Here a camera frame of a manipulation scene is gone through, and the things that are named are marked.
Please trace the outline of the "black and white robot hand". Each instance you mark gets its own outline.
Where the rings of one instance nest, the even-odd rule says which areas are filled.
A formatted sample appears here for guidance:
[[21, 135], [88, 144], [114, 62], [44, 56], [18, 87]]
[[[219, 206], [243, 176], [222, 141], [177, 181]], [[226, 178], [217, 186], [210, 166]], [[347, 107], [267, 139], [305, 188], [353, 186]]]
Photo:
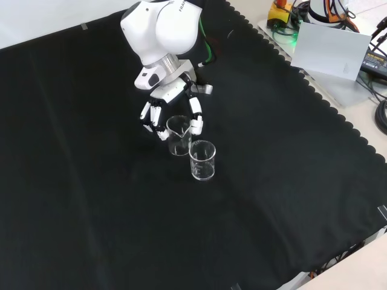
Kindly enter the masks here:
[[212, 91], [213, 86], [210, 84], [198, 85], [188, 77], [179, 77], [170, 84], [159, 86], [152, 91], [141, 111], [140, 121], [143, 127], [150, 132], [155, 132], [162, 141], [167, 140], [169, 132], [161, 122], [163, 106], [171, 104], [185, 94], [188, 97], [191, 112], [190, 132], [201, 135], [204, 120], [198, 95], [211, 95]]

